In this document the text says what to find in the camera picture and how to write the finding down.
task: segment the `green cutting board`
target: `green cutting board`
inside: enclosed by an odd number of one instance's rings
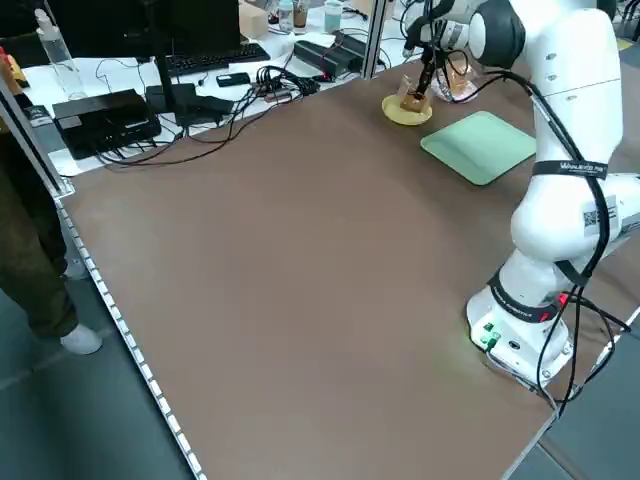
[[[487,185],[536,153],[536,141],[489,112],[476,112],[420,141],[475,185]]]

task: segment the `white sneaker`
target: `white sneaker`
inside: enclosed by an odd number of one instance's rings
[[[75,355],[89,355],[100,349],[102,339],[89,327],[78,325],[60,339],[60,344]]]
[[[87,267],[84,266],[82,260],[74,258],[67,261],[67,269],[62,276],[69,280],[82,280],[89,276],[89,271]]]

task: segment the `black keyboard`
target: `black keyboard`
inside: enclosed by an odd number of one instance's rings
[[[260,45],[246,43],[240,45],[237,50],[221,53],[169,56],[167,57],[167,65],[169,66],[169,75],[177,77],[189,73],[227,68],[230,63],[261,62],[264,60],[271,60],[271,57]]]

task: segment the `phone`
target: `phone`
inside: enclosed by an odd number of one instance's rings
[[[247,85],[251,83],[251,78],[249,78],[249,74],[245,72],[230,73],[227,75],[218,75],[216,82],[218,82],[219,87],[235,87],[236,85]]]

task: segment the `table surface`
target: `table surface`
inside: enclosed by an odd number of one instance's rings
[[[640,152],[624,70],[614,169]],[[494,85],[400,127],[380,102],[407,71],[276,109],[197,162],[89,172],[65,200],[209,478],[496,479],[550,416],[463,314],[513,248],[531,164],[480,188],[419,147],[477,110],[531,132],[531,105]],[[589,297],[629,315],[639,253],[606,259]],[[584,323],[582,374],[603,343]]]
[[[396,18],[399,18],[401,9],[402,6],[400,2],[396,2],[396,15],[394,15]],[[360,29],[368,30],[368,26],[369,23],[363,21],[361,17],[348,15],[343,17],[341,24],[345,33],[363,41],[366,41],[367,34]],[[215,77],[224,73],[246,71],[255,78],[255,72],[260,66],[266,64],[283,66],[293,51],[294,43],[299,40],[309,40],[314,43],[326,44],[327,46],[333,43],[334,36],[324,34],[324,9],[321,7],[313,8],[309,11],[307,27],[304,29],[304,32],[306,35],[301,34],[300,31],[297,31],[295,35],[278,35],[270,32],[263,38],[256,40],[271,56],[271,61],[269,62],[232,64],[228,69],[211,71],[206,77],[202,87],[197,86],[197,82],[198,80],[205,79],[206,72],[183,75],[180,77],[180,82],[196,84],[196,92],[201,96],[212,95],[227,100],[240,100],[246,93],[247,86],[220,88],[218,87]],[[393,66],[401,64],[404,61],[402,57],[404,41],[401,40],[402,35],[400,33],[399,22],[393,19],[385,22],[382,38],[382,49],[388,55],[391,64]],[[385,53],[381,53],[381,58],[387,62],[387,55],[385,55]],[[144,96],[146,86],[160,85],[160,77],[153,63],[146,63],[138,69],[136,68],[137,62],[134,58],[117,59],[122,63],[114,59],[103,60],[104,59],[100,58],[77,58],[75,60],[85,86],[85,91],[89,96],[109,93],[109,89],[111,89],[111,91],[120,91],[130,88],[135,89],[138,94]],[[319,70],[295,57],[289,62],[287,68],[300,76],[312,76],[321,73]],[[58,86],[55,72],[48,65],[26,68],[24,72],[30,84],[30,88],[26,89],[25,93],[35,105],[45,105],[53,116],[52,105],[67,101],[63,90]],[[356,77],[357,75],[352,75],[334,84],[322,84],[321,88],[332,88]],[[259,100],[247,109],[247,115],[262,112],[269,106],[270,105],[263,100]],[[173,138],[172,131],[174,133],[179,131],[179,127],[172,123],[174,119],[172,114],[165,114],[160,117],[164,128],[162,134],[155,138],[156,140],[169,141]],[[211,128],[215,128],[215,124],[205,124],[202,128],[196,128],[194,130],[205,131]],[[123,153],[127,156],[135,155],[138,152],[139,150],[135,148],[123,149]],[[102,163],[95,157],[76,161],[67,149],[53,152],[50,154],[50,157],[56,169],[62,175],[75,176],[79,173],[102,166]]]

